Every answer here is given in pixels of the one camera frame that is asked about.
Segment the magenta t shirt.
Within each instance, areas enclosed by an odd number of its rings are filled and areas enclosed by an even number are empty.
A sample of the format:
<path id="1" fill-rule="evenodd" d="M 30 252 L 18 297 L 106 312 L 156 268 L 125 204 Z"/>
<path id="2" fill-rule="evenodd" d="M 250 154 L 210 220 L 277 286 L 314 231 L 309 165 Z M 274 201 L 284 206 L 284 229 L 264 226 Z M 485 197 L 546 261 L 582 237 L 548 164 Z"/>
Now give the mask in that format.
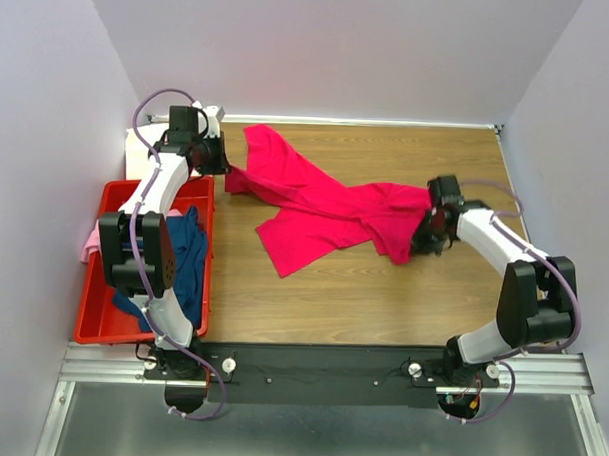
<path id="1" fill-rule="evenodd" d="M 226 175 L 225 190 L 253 194 L 279 208 L 256 232 L 280 276 L 367 241 L 394 264 L 409 262 L 411 238 L 429 208 L 427 190 L 395 183 L 349 187 L 272 128 L 256 124 L 244 134 L 247 167 Z"/>

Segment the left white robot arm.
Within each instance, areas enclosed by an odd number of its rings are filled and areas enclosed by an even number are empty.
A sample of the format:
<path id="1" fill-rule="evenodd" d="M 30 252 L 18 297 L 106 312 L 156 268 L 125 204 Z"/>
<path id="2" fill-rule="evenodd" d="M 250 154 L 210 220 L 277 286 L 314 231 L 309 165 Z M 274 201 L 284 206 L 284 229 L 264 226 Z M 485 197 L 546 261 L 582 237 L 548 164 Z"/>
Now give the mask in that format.
<path id="1" fill-rule="evenodd" d="M 103 214 L 98 224 L 106 283 L 137 307 L 154 346 L 169 351 L 167 366 L 180 379 L 193 377 L 200 367 L 211 374 L 215 369 L 195 349 L 197 333 L 174 290 L 176 253 L 167 217 L 193 172 L 230 172 L 223 115 L 222 107 L 198 101 L 171 106 L 168 127 L 146 145 L 149 174 L 119 210 Z"/>

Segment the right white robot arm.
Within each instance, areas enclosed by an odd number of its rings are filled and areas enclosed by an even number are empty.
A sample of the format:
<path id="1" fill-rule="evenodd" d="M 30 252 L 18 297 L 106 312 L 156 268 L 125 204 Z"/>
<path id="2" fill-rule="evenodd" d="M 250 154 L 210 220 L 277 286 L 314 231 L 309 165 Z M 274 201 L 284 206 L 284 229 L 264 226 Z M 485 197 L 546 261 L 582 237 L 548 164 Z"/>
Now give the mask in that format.
<path id="1" fill-rule="evenodd" d="M 455 176 L 433 178 L 427 186 L 429 207 L 411 239 L 412 253 L 438 256 L 461 241 L 502 277 L 494 319 L 449 339 L 435 373 L 462 385 L 490 363 L 523 350 L 570 346 L 582 319 L 573 262 L 530 245 L 503 223 L 503 213 L 480 199 L 466 199 Z"/>

